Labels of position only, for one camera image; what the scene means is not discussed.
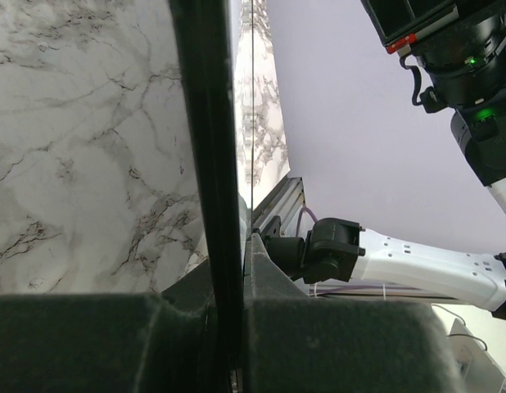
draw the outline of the wire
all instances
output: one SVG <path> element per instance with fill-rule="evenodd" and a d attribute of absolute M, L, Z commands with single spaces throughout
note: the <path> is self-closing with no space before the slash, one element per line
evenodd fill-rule
<path fill-rule="evenodd" d="M 442 307 L 441 305 L 431 305 L 431 307 L 438 307 L 439 309 L 443 309 L 446 313 L 450 313 L 454 317 L 457 317 L 458 319 L 460 319 L 460 321 L 463 323 L 463 325 L 466 326 L 466 320 L 463 317 L 461 317 L 460 315 L 458 315 L 457 313 L 454 313 L 453 311 L 450 311 L 450 310 L 446 309 L 445 307 Z"/>
<path fill-rule="evenodd" d="M 422 101 L 418 100 L 418 94 L 420 93 L 420 89 L 422 87 L 422 75 L 420 73 L 420 69 L 416 65 L 406 65 L 406 59 L 409 57 L 409 54 L 403 55 L 400 57 L 400 66 L 405 70 L 411 70 L 413 73 L 413 96 L 411 97 L 411 102 L 414 106 L 421 106 Z"/>
<path fill-rule="evenodd" d="M 451 333 L 451 334 L 448 335 L 448 337 L 469 337 L 469 338 L 472 338 L 473 340 L 480 341 L 482 343 L 482 345 L 484 346 L 484 350 L 488 351 L 488 345 L 486 344 L 486 342 L 484 340 L 482 340 L 481 338 L 479 338 L 479 337 L 472 336 L 471 334 L 466 334 L 466 333 Z"/>
<path fill-rule="evenodd" d="M 300 233 L 300 224 L 302 223 L 302 215 L 304 214 L 304 212 L 306 212 L 315 223 L 318 221 L 317 216 L 315 215 L 315 213 L 313 211 L 311 211 L 311 209 L 309 207 L 305 207 L 305 206 L 302 207 L 302 209 L 300 209 L 299 218 L 296 221 L 296 236 L 297 237 L 299 236 L 299 233 Z"/>

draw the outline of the purple cable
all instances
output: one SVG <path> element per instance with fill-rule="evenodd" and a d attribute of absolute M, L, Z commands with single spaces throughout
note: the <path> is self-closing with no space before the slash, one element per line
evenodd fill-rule
<path fill-rule="evenodd" d="M 297 237 L 299 236 L 299 233 L 300 233 L 300 223 L 302 222 L 302 215 L 304 214 L 304 212 L 306 212 L 315 223 L 318 221 L 317 216 L 315 215 L 315 213 L 313 211 L 311 211 L 311 209 L 309 207 L 304 206 L 302 209 L 300 209 L 299 218 L 296 221 L 296 235 L 297 235 Z"/>

